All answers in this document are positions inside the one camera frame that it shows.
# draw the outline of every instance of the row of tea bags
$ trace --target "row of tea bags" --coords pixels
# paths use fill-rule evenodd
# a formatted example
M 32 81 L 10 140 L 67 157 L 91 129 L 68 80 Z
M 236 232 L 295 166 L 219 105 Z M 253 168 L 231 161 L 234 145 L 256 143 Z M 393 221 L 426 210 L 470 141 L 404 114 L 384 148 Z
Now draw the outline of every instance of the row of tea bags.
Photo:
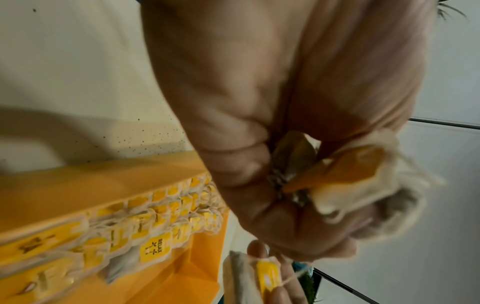
M 217 234 L 226 206 L 209 174 L 12 236 L 0 243 L 0 302 L 41 304 L 101 271 L 107 283 Z

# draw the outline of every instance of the hand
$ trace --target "hand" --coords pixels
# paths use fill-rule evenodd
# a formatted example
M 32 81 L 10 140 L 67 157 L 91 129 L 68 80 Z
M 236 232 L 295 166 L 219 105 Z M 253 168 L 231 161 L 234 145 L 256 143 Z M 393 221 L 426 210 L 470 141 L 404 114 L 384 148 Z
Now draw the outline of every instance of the hand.
M 160 88 L 244 229 L 296 260 L 350 256 L 376 210 L 336 225 L 276 201 L 268 143 L 287 130 L 320 156 L 398 130 L 425 71 L 432 0 L 144 0 Z
M 260 241 L 252 241 L 248 245 L 247 253 L 251 256 L 265 258 L 269 256 L 269 252 L 263 243 Z M 295 276 L 292 268 L 292 260 L 281 256 L 279 253 L 270 251 L 270 256 L 276 256 L 280 262 L 280 272 L 282 280 Z M 299 280 L 290 280 L 282 287 L 275 288 L 268 297 L 267 304 L 307 304 L 307 297 L 300 285 Z

